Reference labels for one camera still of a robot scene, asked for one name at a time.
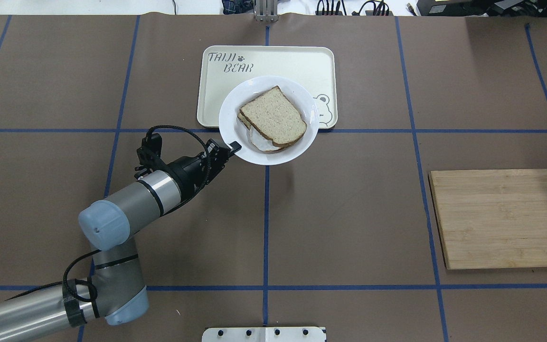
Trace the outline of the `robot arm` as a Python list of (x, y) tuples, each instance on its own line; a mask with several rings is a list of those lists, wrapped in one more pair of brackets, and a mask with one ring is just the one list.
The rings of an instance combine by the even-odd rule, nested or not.
[(94, 274), (39, 286), (0, 303), (0, 342), (26, 342), (104, 317), (109, 325), (133, 321), (148, 310), (146, 284), (134, 235), (191, 200), (241, 149), (210, 139), (203, 152), (169, 164), (161, 137), (150, 133), (137, 149), (135, 182), (98, 200), (78, 216), (90, 242)]

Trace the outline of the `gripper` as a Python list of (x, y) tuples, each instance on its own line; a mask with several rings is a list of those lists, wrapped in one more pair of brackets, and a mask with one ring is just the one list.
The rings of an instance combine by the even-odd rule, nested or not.
[(237, 154), (241, 149), (241, 144), (236, 141), (224, 143), (219, 139), (209, 139), (206, 151), (194, 157), (182, 156), (167, 164), (168, 173), (178, 185), (181, 195), (195, 195), (224, 169), (232, 154)]

